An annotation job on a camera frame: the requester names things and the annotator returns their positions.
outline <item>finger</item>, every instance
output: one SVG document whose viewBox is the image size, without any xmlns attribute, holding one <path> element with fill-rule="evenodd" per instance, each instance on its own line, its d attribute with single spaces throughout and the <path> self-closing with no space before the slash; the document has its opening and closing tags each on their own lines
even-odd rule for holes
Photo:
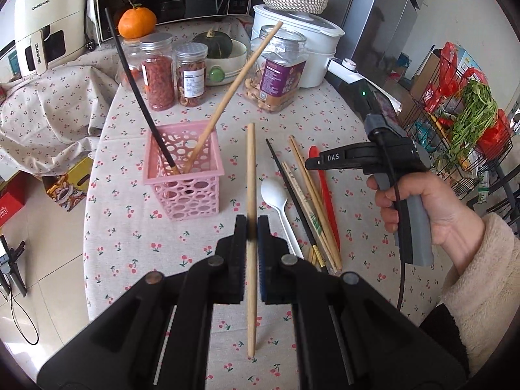
<svg viewBox="0 0 520 390">
<path fill-rule="evenodd" d="M 399 213 L 393 208 L 381 208 L 381 218 L 385 223 L 399 223 Z"/>
<path fill-rule="evenodd" d="M 384 191 L 375 191 L 375 204 L 381 208 L 392 206 L 392 201 L 386 197 Z"/>
<path fill-rule="evenodd" d="M 389 233 L 395 233 L 397 231 L 397 224 L 385 223 L 385 230 Z"/>
<path fill-rule="evenodd" d="M 438 185 L 439 180 L 433 173 L 410 173 L 399 180 L 399 196 L 402 200 L 410 195 L 429 194 Z M 396 200 L 395 189 L 391 187 L 385 191 L 391 201 Z"/>
<path fill-rule="evenodd" d="M 377 182 L 375 181 L 375 177 L 374 177 L 374 175 L 371 175 L 371 176 L 367 179 L 367 186 L 368 186 L 370 189 L 374 190 L 374 191 L 376 191 L 376 190 L 379 189 L 379 186 L 378 186 Z"/>
</svg>

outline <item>human hand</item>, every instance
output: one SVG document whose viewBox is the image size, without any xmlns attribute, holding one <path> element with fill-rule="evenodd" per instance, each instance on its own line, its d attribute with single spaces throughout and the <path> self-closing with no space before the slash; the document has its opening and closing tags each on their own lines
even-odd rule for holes
<svg viewBox="0 0 520 390">
<path fill-rule="evenodd" d="M 376 191 L 375 204 L 381 208 L 385 229 L 390 233 L 396 232 L 399 214 L 393 208 L 395 189 L 379 190 L 374 176 L 368 178 L 367 185 Z M 482 219 L 457 198 L 444 180 L 433 173 L 405 175 L 398 185 L 402 200 L 410 195 L 421 196 L 430 217 L 432 243 L 443 247 L 459 275 L 462 275 L 482 244 L 486 229 Z"/>
</svg>

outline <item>person's arm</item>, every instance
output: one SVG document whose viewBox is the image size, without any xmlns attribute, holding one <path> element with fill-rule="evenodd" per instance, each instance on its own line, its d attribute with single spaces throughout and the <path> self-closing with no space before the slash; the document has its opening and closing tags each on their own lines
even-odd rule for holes
<svg viewBox="0 0 520 390">
<path fill-rule="evenodd" d="M 370 178 L 368 186 L 376 189 Z M 497 215 L 484 219 L 462 204 L 451 188 L 430 173 L 407 175 L 399 182 L 402 199 L 421 195 L 430 216 L 432 242 L 453 261 L 438 305 L 421 324 L 432 338 L 474 375 L 502 340 L 520 304 L 520 242 Z M 394 232 L 398 215 L 393 189 L 378 190 L 376 204 L 386 230 Z"/>
</svg>

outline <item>metal bolt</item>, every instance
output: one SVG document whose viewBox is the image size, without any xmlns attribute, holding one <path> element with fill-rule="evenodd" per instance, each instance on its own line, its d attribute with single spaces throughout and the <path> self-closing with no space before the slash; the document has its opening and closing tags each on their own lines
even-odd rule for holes
<svg viewBox="0 0 520 390">
<path fill-rule="evenodd" d="M 148 274 L 146 274 L 145 281 L 148 284 L 157 284 L 162 280 L 162 278 L 163 275 L 158 271 L 150 271 Z"/>
<path fill-rule="evenodd" d="M 354 272 L 346 272 L 343 275 L 343 281 L 347 284 L 358 284 L 359 276 Z"/>
<path fill-rule="evenodd" d="M 220 255 L 213 255 L 207 260 L 210 267 L 219 267 L 224 263 L 224 259 Z"/>
<path fill-rule="evenodd" d="M 297 262 L 298 258 L 293 254 L 285 254 L 282 257 L 282 264 L 284 265 L 295 265 Z"/>
</svg>

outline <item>beige fleece jacket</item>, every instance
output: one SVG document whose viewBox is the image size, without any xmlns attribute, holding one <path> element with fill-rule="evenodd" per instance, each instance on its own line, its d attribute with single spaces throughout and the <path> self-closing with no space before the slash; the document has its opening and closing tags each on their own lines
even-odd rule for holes
<svg viewBox="0 0 520 390">
<path fill-rule="evenodd" d="M 520 241 L 498 215 L 483 220 L 482 246 L 462 276 L 451 268 L 441 297 L 459 328 L 471 375 L 498 346 L 520 304 Z"/>
</svg>

